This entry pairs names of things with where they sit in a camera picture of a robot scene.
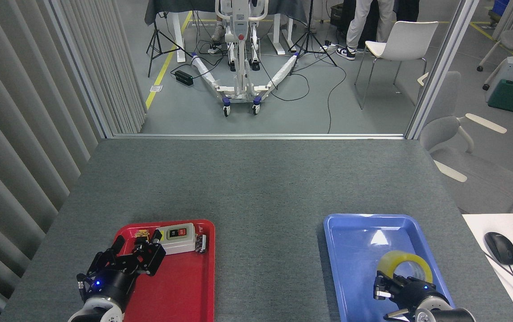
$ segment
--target white chair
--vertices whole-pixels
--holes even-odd
[[[400,61],[398,70],[396,71],[396,77],[394,77],[393,84],[396,84],[398,78],[398,72],[402,61],[422,59],[424,61],[424,73],[426,73],[427,61],[424,55],[428,51],[430,42],[437,28],[437,21],[433,22],[408,22],[408,21],[397,21],[392,27],[388,42],[375,42],[367,41],[366,48],[375,56],[372,62],[372,69],[370,70],[370,77],[368,78],[368,85],[363,95],[362,103],[358,102],[360,108],[363,109],[363,105],[366,102],[366,93],[370,86],[370,80],[372,79],[372,72],[374,71],[374,65],[378,59],[387,59],[391,61]],[[354,86],[358,81],[360,70],[362,69],[363,58],[354,81]]]
[[[507,130],[474,114],[455,117],[455,106],[461,75],[448,72],[445,76],[424,128],[420,144],[431,151],[437,168],[445,174],[445,185],[462,214],[498,214],[513,208],[513,172],[472,154],[474,142],[463,130],[466,122],[478,123],[498,133]],[[456,134],[467,142],[467,151],[449,146],[434,149]]]

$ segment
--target table leg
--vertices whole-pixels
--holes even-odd
[[[269,34],[270,42],[273,43],[274,49],[277,51],[277,55],[284,55],[285,49],[279,42],[281,29],[281,14],[277,13],[274,15],[273,35]]]
[[[173,29],[175,31],[175,42],[183,47],[183,35],[181,35],[181,24],[179,24],[179,13],[169,13],[173,21]],[[177,51],[177,63],[185,62],[185,53],[181,50]]]
[[[294,22],[293,22],[292,18],[289,18],[289,24],[286,27],[287,30],[283,30],[282,35],[285,36],[286,43],[289,45],[289,48],[292,48],[291,52],[294,53],[294,51],[296,51],[296,47],[294,46],[294,43],[292,42],[292,26],[293,26],[293,24],[294,24]]]

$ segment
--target red tray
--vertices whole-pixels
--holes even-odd
[[[197,234],[207,235],[207,251],[166,255],[155,276],[140,275],[125,310],[124,322],[212,322],[215,315],[215,226],[209,220],[179,220],[127,225],[117,232],[130,253],[135,232],[152,236],[161,226],[192,222]]]

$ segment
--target packing tape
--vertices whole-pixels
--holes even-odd
[[[428,283],[434,282],[430,265],[428,265],[422,257],[401,250],[391,250],[385,253],[378,262],[377,270],[382,271],[382,273],[389,277],[393,277],[396,268],[398,268],[401,263],[405,262],[408,262],[410,267],[412,267],[412,271],[414,272],[412,277],[424,280]]]

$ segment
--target patient lift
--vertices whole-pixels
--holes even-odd
[[[225,41],[228,47],[229,65],[236,71],[234,86],[220,86],[203,61],[193,53],[192,64],[216,97],[222,101],[224,116],[229,116],[231,103],[252,102],[252,113],[258,114],[261,102],[289,74],[296,63],[298,53],[292,55],[266,85],[256,86],[251,82],[250,67],[259,68],[257,26],[269,10],[269,0],[215,0],[215,12],[222,18],[225,29]],[[251,58],[246,57],[246,40],[250,38]]]

